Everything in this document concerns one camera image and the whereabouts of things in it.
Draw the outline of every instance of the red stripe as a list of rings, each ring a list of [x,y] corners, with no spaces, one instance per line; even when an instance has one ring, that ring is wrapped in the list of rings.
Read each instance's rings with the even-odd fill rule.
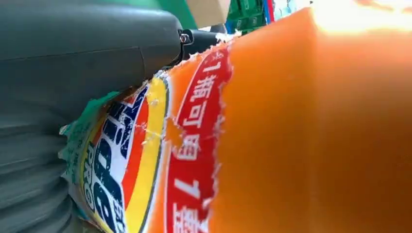
[[[267,0],[268,1],[268,11],[269,11],[269,17],[271,22],[275,21],[275,16],[274,16],[274,11],[273,11],[273,3],[272,0]]]
[[[132,150],[130,152],[129,162],[127,164],[126,172],[121,182],[123,186],[124,193],[124,207],[125,209],[129,205],[130,198],[133,194],[133,189],[135,188],[135,182],[137,174],[139,172],[140,159],[143,151],[142,142],[146,136],[146,131],[141,127],[143,124],[147,124],[148,118],[148,109],[147,100],[144,99],[140,112],[138,113],[137,120],[135,122],[135,133],[133,135]]]

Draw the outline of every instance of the blue lettering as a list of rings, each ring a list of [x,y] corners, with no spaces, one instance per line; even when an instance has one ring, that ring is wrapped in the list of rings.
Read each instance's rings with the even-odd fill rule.
[[[97,158],[94,160],[94,174],[102,182],[106,189],[109,190],[113,198],[120,205],[123,205],[121,188],[110,175],[112,149],[104,138],[100,139],[100,142],[96,148],[96,156]]]
[[[117,125],[110,119],[106,119],[103,125],[103,133],[107,135],[111,141],[115,140]]]
[[[93,185],[94,202],[96,203],[96,211],[99,216],[106,222],[109,228],[116,232],[115,223],[113,221],[112,209],[110,208],[109,198],[100,187],[98,182]]]
[[[124,233],[126,232],[126,226],[123,221],[123,210],[115,201],[113,202],[113,206],[115,211],[115,219],[118,232]]]

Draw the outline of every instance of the plastic bottle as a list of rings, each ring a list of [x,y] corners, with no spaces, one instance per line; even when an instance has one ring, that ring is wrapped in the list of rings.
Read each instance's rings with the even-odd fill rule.
[[[131,233],[411,232],[411,16],[331,9],[213,47],[103,107],[79,157],[92,221]]]

